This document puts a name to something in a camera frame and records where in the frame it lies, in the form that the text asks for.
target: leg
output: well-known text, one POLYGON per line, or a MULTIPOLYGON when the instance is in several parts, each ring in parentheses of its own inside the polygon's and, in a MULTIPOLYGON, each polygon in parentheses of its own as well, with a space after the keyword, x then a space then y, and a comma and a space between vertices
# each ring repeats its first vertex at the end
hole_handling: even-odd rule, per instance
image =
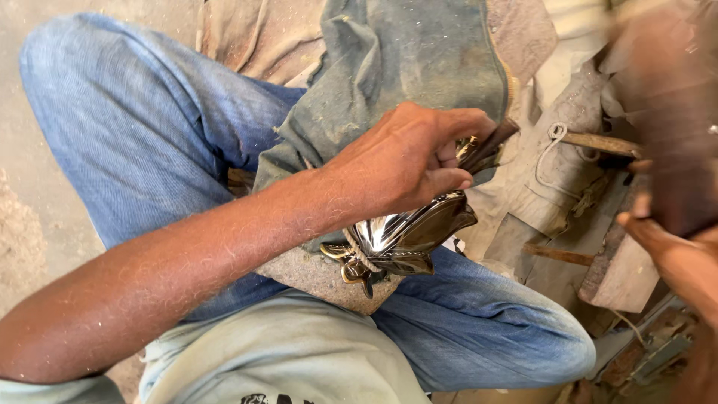
POLYGON ((432 259, 435 275, 406 278, 372 315, 426 391, 555 385, 593 368, 561 306, 444 247, 432 259))
MULTIPOLYGON (((228 166, 255 170, 304 90, 238 75, 162 34, 111 18, 54 19, 20 55, 27 98, 107 248, 233 199, 228 166)), ((190 318, 283 290, 250 274, 190 318)))

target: hand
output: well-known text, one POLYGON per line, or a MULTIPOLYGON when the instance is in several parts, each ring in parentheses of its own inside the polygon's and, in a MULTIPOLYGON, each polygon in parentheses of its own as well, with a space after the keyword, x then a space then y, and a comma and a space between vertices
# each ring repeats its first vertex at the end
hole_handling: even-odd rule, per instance
POLYGON ((457 168, 455 141, 485 139, 495 128, 480 109, 438 111, 404 102, 320 170, 333 192, 360 211, 356 221, 398 214, 469 188, 472 176, 457 168))
POLYGON ((671 289, 718 330, 718 227, 685 240, 650 219, 650 206, 651 197, 640 195, 616 221, 649 253, 671 289))

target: sawdust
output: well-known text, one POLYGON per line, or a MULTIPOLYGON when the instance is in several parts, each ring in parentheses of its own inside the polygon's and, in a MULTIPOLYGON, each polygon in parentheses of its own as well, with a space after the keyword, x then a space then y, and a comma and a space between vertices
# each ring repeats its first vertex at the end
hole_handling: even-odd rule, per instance
POLYGON ((0 317, 50 281, 39 216, 20 203, 0 169, 0 317))

